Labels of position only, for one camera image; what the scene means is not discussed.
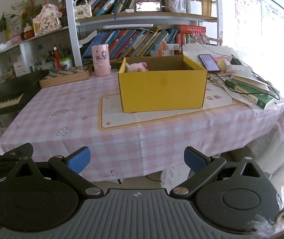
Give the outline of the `floral decorative bag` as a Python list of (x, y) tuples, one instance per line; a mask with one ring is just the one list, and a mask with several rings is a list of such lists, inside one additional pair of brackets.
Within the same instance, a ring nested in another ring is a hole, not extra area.
[(60, 18), (62, 13), (58, 6), (46, 4), (42, 7), (41, 12), (33, 18), (33, 28), (35, 35), (43, 35), (62, 28)]

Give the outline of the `pink checkered tablecloth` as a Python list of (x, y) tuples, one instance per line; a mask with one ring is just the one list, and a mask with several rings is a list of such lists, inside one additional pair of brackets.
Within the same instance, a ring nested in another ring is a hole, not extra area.
[[(144, 176), (184, 162), (187, 146), (211, 156), (242, 148), (277, 127), (284, 134), (284, 101), (267, 109), (233, 106), (183, 118), (109, 130), (98, 129), (99, 98), (119, 94), (118, 74), (44, 88), (0, 138), (0, 154), (33, 146), (33, 160), (69, 155), (83, 146), (91, 161), (82, 175), (90, 181)], [(208, 84), (212, 96), (231, 98)]]

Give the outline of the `yellow cardboard box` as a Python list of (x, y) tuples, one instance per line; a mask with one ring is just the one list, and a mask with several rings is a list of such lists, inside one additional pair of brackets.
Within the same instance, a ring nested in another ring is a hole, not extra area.
[[(146, 72), (125, 72), (125, 64), (146, 62)], [(183, 55), (125, 57), (118, 72), (122, 110), (199, 109), (204, 105), (207, 70)]]

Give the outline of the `red book box set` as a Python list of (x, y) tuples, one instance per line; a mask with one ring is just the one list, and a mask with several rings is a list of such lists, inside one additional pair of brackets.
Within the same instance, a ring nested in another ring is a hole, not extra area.
[(206, 28), (204, 26), (179, 25), (178, 33), (190, 35), (206, 35)]

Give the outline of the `white quilted pearl handbag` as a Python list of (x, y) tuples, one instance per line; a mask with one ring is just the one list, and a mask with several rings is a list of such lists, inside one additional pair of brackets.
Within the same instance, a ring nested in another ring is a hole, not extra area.
[(92, 17), (91, 5), (87, 0), (74, 0), (73, 6), (76, 20)]

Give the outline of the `white pen holder cup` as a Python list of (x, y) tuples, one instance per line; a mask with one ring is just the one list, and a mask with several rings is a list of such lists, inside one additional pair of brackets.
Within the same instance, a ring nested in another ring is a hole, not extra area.
[(186, 13), (193, 15), (202, 15), (202, 3), (196, 0), (186, 1)]

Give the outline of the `orange white small box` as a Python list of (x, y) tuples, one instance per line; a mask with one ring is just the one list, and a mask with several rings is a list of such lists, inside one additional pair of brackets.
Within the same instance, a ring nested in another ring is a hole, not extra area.
[(173, 50), (173, 51), (178, 51), (180, 50), (180, 45), (179, 44), (157, 44), (156, 45), (156, 50)]

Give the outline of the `black smartphone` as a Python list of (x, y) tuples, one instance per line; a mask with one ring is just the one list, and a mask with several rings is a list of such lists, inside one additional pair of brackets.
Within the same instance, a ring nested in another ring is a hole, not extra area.
[(208, 72), (220, 72), (221, 71), (220, 67), (217, 65), (217, 63), (215, 62), (215, 60), (213, 59), (211, 55), (202, 54), (202, 55), (198, 55), (198, 57)]

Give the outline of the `white bookshelf frame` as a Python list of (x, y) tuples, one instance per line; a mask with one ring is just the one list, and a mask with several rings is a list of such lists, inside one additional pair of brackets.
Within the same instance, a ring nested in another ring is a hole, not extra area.
[[(3, 14), (12, 14), (11, 5), (22, 0), (0, 0), (0, 19)], [(73, 54), (75, 59), (75, 65), (79, 66), (81, 61), (80, 48), (77, 31), (82, 27), (88, 32), (92, 32), (95, 29), (102, 29), (106, 25), (123, 25), (123, 24), (153, 24), (154, 27), (170, 25), (186, 25), (191, 23), (205, 24), (206, 30), (209, 27), (213, 27), (213, 32), (207, 31), (207, 36), (212, 38), (214, 42), (222, 36), (222, 0), (215, 0), (213, 2), (212, 11), (217, 13), (216, 17), (206, 19), (202, 16), (193, 14), (179, 14), (177, 12), (130, 12), (117, 15), (103, 15), (83, 19), (80, 22), (75, 21), (73, 6), (71, 0), (66, 0), (68, 11), (68, 25), (71, 45), (73, 48)]]

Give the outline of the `white desk mat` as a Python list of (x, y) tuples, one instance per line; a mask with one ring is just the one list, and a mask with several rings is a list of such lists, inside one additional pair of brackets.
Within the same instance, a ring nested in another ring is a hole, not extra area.
[(208, 103), (204, 103), (204, 106), (201, 109), (124, 113), (120, 95), (110, 94), (99, 98), (98, 129), (100, 131), (104, 129), (116, 130), (138, 125), (147, 125), (149, 123), (227, 109), (233, 106), (247, 107), (246, 104), (236, 99), (219, 98), (217, 95), (214, 95), (212, 96), (212, 100)]

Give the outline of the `pink plush toy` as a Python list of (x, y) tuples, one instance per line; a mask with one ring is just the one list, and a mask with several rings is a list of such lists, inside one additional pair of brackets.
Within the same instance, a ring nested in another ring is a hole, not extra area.
[(146, 72), (146, 71), (148, 71), (146, 62), (125, 64), (125, 72)]

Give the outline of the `white green-lid jar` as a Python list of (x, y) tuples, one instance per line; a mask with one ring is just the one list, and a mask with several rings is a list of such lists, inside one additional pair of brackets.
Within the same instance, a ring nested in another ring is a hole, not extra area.
[(60, 59), (60, 69), (61, 70), (68, 70), (73, 67), (73, 57), (63, 57)]

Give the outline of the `wooden chess board box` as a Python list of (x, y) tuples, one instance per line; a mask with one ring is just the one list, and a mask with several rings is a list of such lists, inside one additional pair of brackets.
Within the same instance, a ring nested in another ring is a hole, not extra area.
[(92, 74), (92, 67), (82, 66), (71, 68), (68, 70), (59, 70), (49, 73), (47, 76), (40, 80), (41, 88), (58, 86), (62, 84), (74, 83), (90, 79)]

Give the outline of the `red round doll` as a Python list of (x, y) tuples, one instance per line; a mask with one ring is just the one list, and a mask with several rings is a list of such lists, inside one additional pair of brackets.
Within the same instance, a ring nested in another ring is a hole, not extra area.
[(33, 38), (34, 36), (35, 36), (35, 33), (34, 33), (34, 30), (33, 30), (32, 26), (27, 23), (26, 27), (24, 28), (25, 40)]

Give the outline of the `pink cylindrical container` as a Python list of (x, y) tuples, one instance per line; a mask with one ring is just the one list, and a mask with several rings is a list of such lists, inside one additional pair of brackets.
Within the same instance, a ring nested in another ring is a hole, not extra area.
[(92, 46), (92, 57), (94, 72), (97, 77), (104, 77), (111, 74), (109, 61), (109, 49), (107, 44)]

